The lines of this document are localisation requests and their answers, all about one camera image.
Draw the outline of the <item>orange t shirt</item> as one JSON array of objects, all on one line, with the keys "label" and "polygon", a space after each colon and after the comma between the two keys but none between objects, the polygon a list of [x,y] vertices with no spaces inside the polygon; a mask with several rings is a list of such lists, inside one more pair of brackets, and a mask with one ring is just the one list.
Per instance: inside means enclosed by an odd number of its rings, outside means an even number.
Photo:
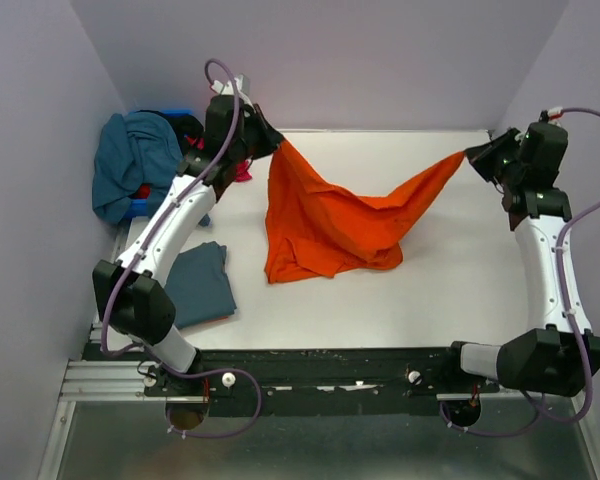
[{"label": "orange t shirt", "polygon": [[454,153],[386,196],[359,196],[323,179],[289,142],[269,168],[264,266],[271,284],[386,271],[403,261],[401,240],[430,208],[465,156]]}]

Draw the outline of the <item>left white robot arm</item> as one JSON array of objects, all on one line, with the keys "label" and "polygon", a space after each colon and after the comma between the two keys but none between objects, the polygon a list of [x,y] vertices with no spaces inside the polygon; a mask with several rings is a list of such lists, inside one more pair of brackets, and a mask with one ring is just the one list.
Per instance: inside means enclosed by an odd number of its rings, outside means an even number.
[{"label": "left white robot arm", "polygon": [[184,157],[157,212],[131,247],[93,269],[104,355],[118,354],[108,345],[108,335],[115,331],[129,339],[131,348],[142,348],[159,361],[177,393],[189,395],[200,387],[201,353],[175,325],[166,281],[194,227],[235,181],[239,164],[273,154],[282,140],[246,95],[211,99],[203,145]]}]

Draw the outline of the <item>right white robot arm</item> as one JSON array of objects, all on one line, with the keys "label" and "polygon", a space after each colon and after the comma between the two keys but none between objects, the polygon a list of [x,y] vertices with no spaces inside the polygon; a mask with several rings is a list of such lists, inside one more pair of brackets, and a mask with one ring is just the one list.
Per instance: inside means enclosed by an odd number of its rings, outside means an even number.
[{"label": "right white robot arm", "polygon": [[503,192],[524,265],[528,330],[500,346],[454,343],[458,357],[439,370],[451,391],[480,376],[509,389],[573,397],[600,369],[600,337],[582,307],[569,253],[570,202],[554,184],[567,146],[566,130],[540,120],[465,152],[476,172]]}]

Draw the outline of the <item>grey blue t shirt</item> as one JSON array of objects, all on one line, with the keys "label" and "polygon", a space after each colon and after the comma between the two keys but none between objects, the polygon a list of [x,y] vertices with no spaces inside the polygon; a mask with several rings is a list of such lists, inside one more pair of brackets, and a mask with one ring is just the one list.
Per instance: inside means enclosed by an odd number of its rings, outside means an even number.
[{"label": "grey blue t shirt", "polygon": [[176,308],[174,325],[184,329],[233,315],[237,309],[226,273],[227,247],[206,242],[180,253],[165,291]]}]

